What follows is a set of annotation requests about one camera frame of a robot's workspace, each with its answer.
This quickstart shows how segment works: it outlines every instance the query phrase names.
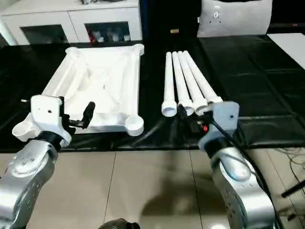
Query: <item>white plastic tray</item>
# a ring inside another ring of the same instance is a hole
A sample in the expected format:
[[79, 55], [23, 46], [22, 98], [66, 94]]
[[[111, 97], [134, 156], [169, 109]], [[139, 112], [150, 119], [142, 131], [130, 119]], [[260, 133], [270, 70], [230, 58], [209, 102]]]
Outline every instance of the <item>white plastic tray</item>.
[[[42, 94], [64, 96], [65, 113], [73, 120], [81, 120], [88, 103], [95, 102], [89, 127], [77, 128], [76, 134], [127, 132], [131, 136], [140, 135], [144, 121], [138, 116], [139, 70], [144, 46], [70, 47], [66, 53]], [[12, 133], [26, 141], [40, 131], [29, 113]]]

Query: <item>black table surface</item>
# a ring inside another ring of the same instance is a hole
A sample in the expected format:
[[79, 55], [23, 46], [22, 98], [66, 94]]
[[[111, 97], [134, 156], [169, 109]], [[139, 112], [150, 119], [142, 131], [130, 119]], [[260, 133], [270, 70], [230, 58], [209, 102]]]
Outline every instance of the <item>black table surface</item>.
[[[144, 133], [137, 137], [126, 133], [74, 135], [72, 143], [63, 151], [198, 148], [200, 136], [182, 128], [177, 116], [166, 118], [161, 114], [165, 54], [184, 50], [190, 53], [218, 95], [240, 105], [234, 138], [241, 146], [305, 146], [305, 70], [268, 36], [142, 43], [145, 55], [141, 57], [139, 116], [144, 119]], [[41, 94], [69, 46], [105, 45], [49, 44], [7, 46], [0, 50], [0, 152], [16, 152], [24, 145], [11, 134], [12, 128], [28, 113], [20, 100]]]

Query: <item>white pvc pipe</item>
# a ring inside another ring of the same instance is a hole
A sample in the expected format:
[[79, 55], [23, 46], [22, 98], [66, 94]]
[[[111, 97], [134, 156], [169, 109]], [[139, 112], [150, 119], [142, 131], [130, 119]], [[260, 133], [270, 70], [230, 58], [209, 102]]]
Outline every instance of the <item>white pvc pipe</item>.
[[206, 100], [208, 102], [213, 102], [213, 103], [222, 102], [223, 100], [221, 99], [221, 97], [217, 96], [213, 88], [210, 86], [209, 82], [205, 79], [204, 75], [197, 67], [194, 60], [191, 58], [188, 51], [184, 51], [183, 54], [186, 57], [187, 63], [193, 73], [193, 76], [196, 82], [198, 83], [200, 90], [202, 91]]
[[173, 63], [172, 54], [166, 53], [165, 60], [165, 82], [164, 82], [164, 101], [161, 107], [162, 114], [166, 117], [173, 117], [177, 113], [177, 103], [173, 89]]
[[207, 111], [208, 103], [206, 99], [203, 97], [196, 80], [194, 79], [194, 76], [191, 72], [191, 69], [189, 68], [189, 65], [187, 64], [185, 55], [179, 51], [178, 57], [180, 61], [180, 65], [182, 67], [182, 71], [184, 74], [184, 78], [187, 84], [187, 87], [190, 91], [192, 100], [193, 100], [193, 107], [195, 109], [195, 113], [197, 115], [203, 115], [205, 111]]
[[182, 104], [186, 110], [186, 114], [190, 116], [194, 112], [193, 103], [190, 100], [189, 94], [187, 92], [177, 52], [173, 52], [172, 56], [179, 104]]

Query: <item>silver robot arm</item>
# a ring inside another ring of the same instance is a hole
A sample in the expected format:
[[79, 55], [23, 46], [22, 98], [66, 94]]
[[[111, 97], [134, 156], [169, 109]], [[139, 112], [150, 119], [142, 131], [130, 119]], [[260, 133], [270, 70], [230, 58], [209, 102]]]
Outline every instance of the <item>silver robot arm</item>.
[[0, 228], [26, 227], [42, 186], [51, 178], [58, 150], [44, 140], [31, 140], [9, 162], [0, 179]]
[[0, 229], [28, 224], [37, 196], [54, 172], [58, 152], [68, 146], [77, 126], [87, 128], [95, 108], [90, 102], [81, 121], [64, 114], [64, 99], [44, 95], [31, 98], [31, 115], [41, 132], [8, 163], [0, 179]]
[[275, 210], [269, 196], [260, 187], [253, 166], [225, 136], [237, 129], [239, 105], [215, 103], [211, 110], [212, 123], [198, 145], [211, 159], [213, 181], [224, 199], [230, 227], [272, 228]]

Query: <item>floor tile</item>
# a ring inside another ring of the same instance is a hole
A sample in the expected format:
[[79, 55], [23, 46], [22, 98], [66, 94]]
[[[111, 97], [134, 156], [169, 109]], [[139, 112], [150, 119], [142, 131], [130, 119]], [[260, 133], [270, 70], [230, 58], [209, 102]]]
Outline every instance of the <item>floor tile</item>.
[[283, 174], [290, 172], [287, 170], [287, 168], [289, 168], [289, 163], [287, 164], [288, 161], [284, 154], [276, 152], [273, 152], [272, 154], [272, 152], [272, 149], [255, 149], [249, 150], [248, 155], [259, 167], [268, 184], [274, 207], [280, 215], [284, 228], [302, 228], [303, 225], [299, 218], [287, 221], [288, 215], [297, 212], [293, 206], [292, 200], [290, 198], [282, 198], [281, 196], [281, 194], [286, 190]]
[[203, 228], [222, 225], [229, 229], [223, 198], [212, 180], [209, 157], [201, 150], [191, 150], [190, 153]]
[[[292, 186], [297, 184], [297, 180], [293, 175], [293, 172], [296, 174], [299, 180], [305, 179], [305, 169], [302, 165], [296, 165], [294, 163], [291, 164], [292, 168], [290, 167], [290, 159], [289, 157], [293, 158], [293, 160], [297, 163], [302, 163], [304, 161], [305, 155], [304, 151], [300, 151], [298, 149], [295, 150], [288, 150], [289, 155], [285, 155], [283, 153], [278, 152], [275, 149], [268, 149], [268, 154], [272, 160], [272, 163], [276, 167], [276, 170], [283, 182], [285, 190], [291, 188]], [[303, 191], [297, 191], [294, 194], [289, 196], [294, 209], [297, 214], [305, 215], [305, 188]], [[305, 227], [305, 221], [303, 218], [300, 218], [303, 227]]]
[[97, 229], [104, 221], [114, 152], [60, 153], [29, 229]]
[[117, 218], [143, 229], [201, 229], [189, 152], [118, 152], [106, 221]]

